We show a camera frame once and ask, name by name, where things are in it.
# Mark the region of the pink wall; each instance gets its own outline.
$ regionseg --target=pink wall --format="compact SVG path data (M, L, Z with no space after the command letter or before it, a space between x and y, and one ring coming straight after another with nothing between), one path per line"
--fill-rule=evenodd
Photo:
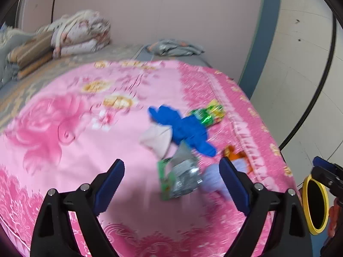
M52 0L44 1L45 5L39 4L44 16L25 20L25 28L36 27L38 21L46 23ZM111 20L115 44L147 44L164 37L191 41L204 46L205 57L215 68L238 81L260 4L261 0L56 0L54 18L82 9L98 10ZM30 5L25 14L35 6Z
M40 26L51 22L53 0L24 0L19 17L19 27L35 32Z

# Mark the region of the blue glove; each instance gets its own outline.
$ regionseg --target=blue glove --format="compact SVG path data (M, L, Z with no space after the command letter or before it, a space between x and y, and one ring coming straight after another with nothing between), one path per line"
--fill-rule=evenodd
M196 149L199 153L209 157L216 155L216 149L207 143L206 128L194 115L181 118L178 111L165 105L160 106L158 110L149 107L148 111L155 122L172 126L172 140L176 144L179 145L182 140L185 140L189 147Z

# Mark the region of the gray blanket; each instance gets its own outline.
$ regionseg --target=gray blanket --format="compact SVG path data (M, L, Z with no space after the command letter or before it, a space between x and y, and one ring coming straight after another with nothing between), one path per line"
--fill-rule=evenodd
M159 56L189 56L204 53L201 46L176 39L163 39L145 47L149 52Z

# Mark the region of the yellow ring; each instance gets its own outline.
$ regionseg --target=yellow ring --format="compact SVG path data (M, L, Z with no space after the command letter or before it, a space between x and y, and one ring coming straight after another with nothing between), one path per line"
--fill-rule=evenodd
M314 181L318 185L322 193L323 200L324 200L324 216L325 217L323 218L322 225L320 226L319 229L315 228L315 226L313 225L311 214L310 214L310 208L308 206L307 188L308 188L308 183L310 181ZM329 219L329 198L328 198L328 194L326 192L325 186L319 183L318 181L316 181L315 179L313 179L312 175L309 175L304 180L304 184L302 186L302 203L303 203L306 222L308 225L308 229L310 230L310 233L312 235L318 235L319 233L323 232Z

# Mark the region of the pink blanket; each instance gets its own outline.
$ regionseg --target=pink blanket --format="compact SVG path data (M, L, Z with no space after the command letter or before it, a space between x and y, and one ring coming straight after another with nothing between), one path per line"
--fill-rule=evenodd
M221 256L244 215L233 202L199 190L162 201L157 158L139 143L151 123L149 106L170 105L185 115L212 99L227 115L209 128L218 153L197 154L201 169L218 163L232 144L246 152L254 182L275 191L296 188L267 128L225 74L178 61L96 62L54 80L0 136L0 220L13 243L28 256L48 189L75 190L119 158L125 176L99 221L120 256ZM90 256L75 214L71 219L81 253ZM268 215L255 255L262 252L271 219Z

